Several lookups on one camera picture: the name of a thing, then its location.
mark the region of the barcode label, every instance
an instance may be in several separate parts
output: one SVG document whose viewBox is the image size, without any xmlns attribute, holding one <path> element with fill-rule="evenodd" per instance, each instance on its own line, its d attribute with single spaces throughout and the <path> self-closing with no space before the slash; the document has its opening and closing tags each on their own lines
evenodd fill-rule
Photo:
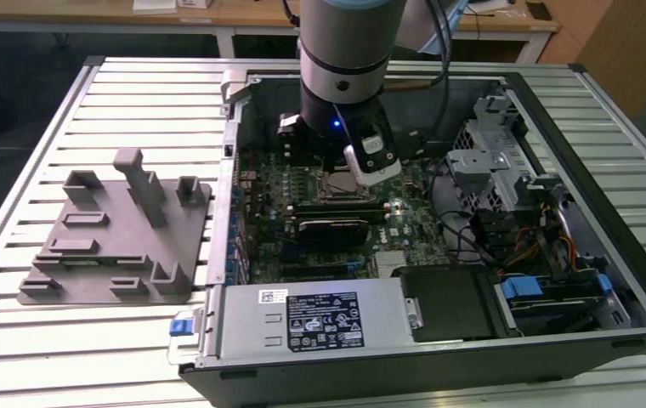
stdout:
<svg viewBox="0 0 646 408">
<path fill-rule="evenodd" d="M 261 290 L 259 294 L 260 303 L 285 303 L 288 289 Z"/>
</svg>

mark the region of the paper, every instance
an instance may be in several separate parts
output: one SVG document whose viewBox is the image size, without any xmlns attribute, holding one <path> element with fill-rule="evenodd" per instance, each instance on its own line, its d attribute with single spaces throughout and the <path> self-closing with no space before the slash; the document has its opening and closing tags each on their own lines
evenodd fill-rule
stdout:
<svg viewBox="0 0 646 408">
<path fill-rule="evenodd" d="M 512 4 L 507 0 L 488 0 L 487 2 L 471 3 L 468 5 L 468 11 L 465 11 L 465 13 L 487 14 L 488 11 L 504 9 L 511 6 Z"/>
<path fill-rule="evenodd" d="M 176 0 L 133 0 L 135 14 L 171 14 L 177 13 Z"/>
</svg>

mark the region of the blue drive bracket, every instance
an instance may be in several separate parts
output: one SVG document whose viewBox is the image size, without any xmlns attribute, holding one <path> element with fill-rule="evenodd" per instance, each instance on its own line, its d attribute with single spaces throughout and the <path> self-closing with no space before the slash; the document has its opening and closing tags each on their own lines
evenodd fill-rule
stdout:
<svg viewBox="0 0 646 408">
<path fill-rule="evenodd" d="M 543 295 L 543 288 L 535 276 L 509 278 L 503 282 L 501 287 L 505 298 L 508 299 Z"/>
</svg>

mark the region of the red wire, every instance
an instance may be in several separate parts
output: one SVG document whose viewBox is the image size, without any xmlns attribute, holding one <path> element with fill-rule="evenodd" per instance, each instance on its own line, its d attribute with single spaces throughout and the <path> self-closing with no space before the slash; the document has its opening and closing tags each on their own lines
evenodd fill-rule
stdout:
<svg viewBox="0 0 646 408">
<path fill-rule="evenodd" d="M 520 238 L 523 237 L 523 233 L 524 233 L 525 231 L 533 230 L 533 229 L 536 229 L 536 228 L 537 228 L 537 227 L 536 227 L 535 225 L 533 225 L 533 226 L 531 226 L 531 227 L 525 227 L 525 228 L 523 228 L 523 229 L 520 230 L 520 232 L 519 232 L 519 233 L 517 233 L 517 235 L 515 236 L 515 244 L 516 244 L 516 245 L 515 245 L 515 251 L 516 251 L 516 252 L 517 252 L 517 251 L 520 251 L 520 244 L 521 244 L 521 243 L 520 243 Z"/>
</svg>

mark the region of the table leg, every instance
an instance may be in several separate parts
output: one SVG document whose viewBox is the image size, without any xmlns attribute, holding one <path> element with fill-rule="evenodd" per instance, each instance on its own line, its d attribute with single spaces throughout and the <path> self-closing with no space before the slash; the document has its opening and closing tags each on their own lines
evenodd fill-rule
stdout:
<svg viewBox="0 0 646 408">
<path fill-rule="evenodd" d="M 220 49 L 220 58 L 235 58 L 235 37 L 233 27 L 216 27 L 215 35 L 217 37 L 217 48 Z"/>
<path fill-rule="evenodd" d="M 517 57 L 517 64 L 536 64 L 540 60 L 540 54 L 545 50 L 548 40 L 551 39 L 551 32 L 533 32 L 529 37 L 529 41 L 520 51 Z"/>
</svg>

